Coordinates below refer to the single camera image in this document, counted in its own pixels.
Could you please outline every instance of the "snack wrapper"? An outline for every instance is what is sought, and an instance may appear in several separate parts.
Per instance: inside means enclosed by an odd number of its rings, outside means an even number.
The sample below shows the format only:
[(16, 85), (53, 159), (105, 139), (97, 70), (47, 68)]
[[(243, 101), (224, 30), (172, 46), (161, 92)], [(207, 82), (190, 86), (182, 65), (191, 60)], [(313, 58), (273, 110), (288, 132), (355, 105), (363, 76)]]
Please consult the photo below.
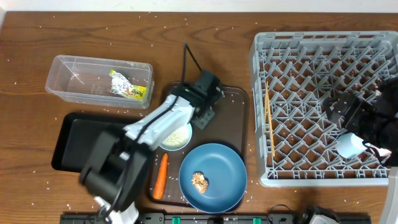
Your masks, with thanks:
[(145, 97), (146, 87), (131, 84), (125, 76), (114, 70), (111, 70), (109, 76), (112, 77), (111, 93), (135, 100)]

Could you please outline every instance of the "food item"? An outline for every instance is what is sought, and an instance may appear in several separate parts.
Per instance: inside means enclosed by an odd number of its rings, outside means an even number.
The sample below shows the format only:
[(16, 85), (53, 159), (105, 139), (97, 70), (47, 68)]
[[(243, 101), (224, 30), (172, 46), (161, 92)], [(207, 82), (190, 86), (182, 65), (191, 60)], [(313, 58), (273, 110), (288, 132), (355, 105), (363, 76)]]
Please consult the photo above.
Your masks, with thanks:
[(109, 76), (112, 77), (111, 93), (135, 100), (145, 97), (146, 87), (131, 84), (126, 77), (114, 70), (111, 70)]
[(167, 161), (169, 156), (165, 153), (162, 157), (162, 162), (160, 162), (159, 173), (157, 174), (157, 179), (154, 189), (154, 199), (161, 199), (163, 197), (164, 188), (166, 187), (166, 177), (167, 177)]
[(199, 193), (204, 194), (207, 191), (209, 182), (201, 172), (196, 172), (192, 175), (192, 185), (199, 191)]
[(189, 141), (189, 129), (188, 125), (184, 125), (181, 128), (175, 130), (169, 135), (162, 144), (165, 147), (179, 149), (183, 147)]

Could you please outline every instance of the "wood grain surface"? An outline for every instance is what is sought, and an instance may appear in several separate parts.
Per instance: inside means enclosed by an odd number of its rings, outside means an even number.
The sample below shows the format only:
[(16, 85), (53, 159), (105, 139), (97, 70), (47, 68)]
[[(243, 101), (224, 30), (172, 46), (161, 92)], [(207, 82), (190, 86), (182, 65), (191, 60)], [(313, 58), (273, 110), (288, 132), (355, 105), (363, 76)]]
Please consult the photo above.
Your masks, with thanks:
[[(58, 223), (63, 212), (94, 212), (98, 207), (78, 183), (78, 174), (50, 165), (63, 117), (72, 111), (150, 113), (163, 87), (180, 78), (184, 42), (203, 68), (225, 85), (244, 88), (252, 102), (248, 55), (258, 32), (397, 29), (397, 14), (8, 12), (0, 35), (0, 223)], [(103, 106), (67, 103), (47, 93), (47, 75), (60, 54), (151, 64), (150, 108), (105, 112)], [(187, 74), (188, 81), (196, 77)], [(302, 212), (315, 203), (336, 212), (368, 213), (378, 223), (387, 187), (257, 185), (252, 104), (248, 128), (249, 183), (238, 213), (266, 213), (277, 203)], [(145, 194), (136, 205), (142, 212), (197, 212), (156, 205)]]

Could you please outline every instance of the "carrot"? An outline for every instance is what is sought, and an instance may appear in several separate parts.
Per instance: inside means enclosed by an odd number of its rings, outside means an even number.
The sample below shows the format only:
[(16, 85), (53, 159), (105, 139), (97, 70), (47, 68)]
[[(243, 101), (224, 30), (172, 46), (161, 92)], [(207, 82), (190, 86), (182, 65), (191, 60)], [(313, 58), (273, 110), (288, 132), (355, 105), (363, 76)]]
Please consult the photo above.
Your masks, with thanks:
[(154, 190), (154, 199), (161, 199), (163, 197), (164, 189), (166, 186), (168, 160), (169, 156), (167, 155), (167, 153), (165, 153), (162, 157), (162, 162), (160, 162), (159, 173), (157, 174)]

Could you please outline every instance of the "blue bowl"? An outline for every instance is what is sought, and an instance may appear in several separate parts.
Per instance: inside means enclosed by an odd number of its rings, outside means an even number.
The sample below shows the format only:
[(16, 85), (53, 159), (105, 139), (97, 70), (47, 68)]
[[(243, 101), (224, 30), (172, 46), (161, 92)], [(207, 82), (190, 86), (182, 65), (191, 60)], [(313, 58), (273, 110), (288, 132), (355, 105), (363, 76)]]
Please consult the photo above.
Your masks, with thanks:
[[(192, 175), (202, 172), (209, 182), (204, 194), (192, 185)], [(204, 144), (192, 150), (180, 168), (180, 188), (196, 209), (221, 213), (232, 209), (243, 198), (248, 182), (246, 167), (239, 155), (222, 144)]]

